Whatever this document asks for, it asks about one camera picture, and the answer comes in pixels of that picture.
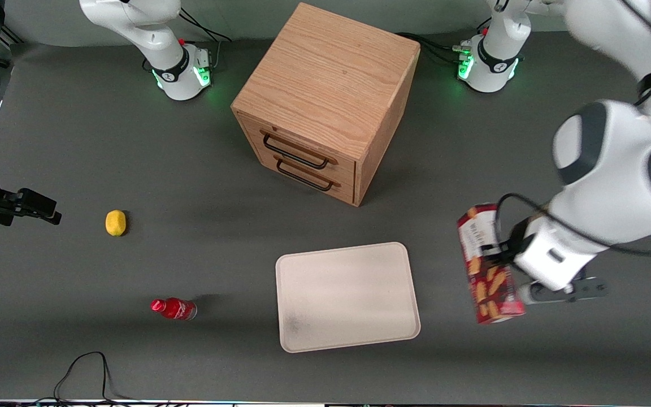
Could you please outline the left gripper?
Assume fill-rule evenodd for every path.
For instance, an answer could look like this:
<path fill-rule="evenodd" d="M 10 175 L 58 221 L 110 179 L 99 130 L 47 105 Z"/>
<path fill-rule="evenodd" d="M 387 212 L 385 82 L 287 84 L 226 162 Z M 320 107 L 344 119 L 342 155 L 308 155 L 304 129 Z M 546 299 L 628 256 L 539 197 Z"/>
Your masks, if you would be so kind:
<path fill-rule="evenodd" d="M 509 239 L 481 245 L 488 266 L 517 266 L 553 292 L 567 288 L 598 253 L 597 243 L 561 227 L 547 217 L 526 218 L 514 225 Z"/>

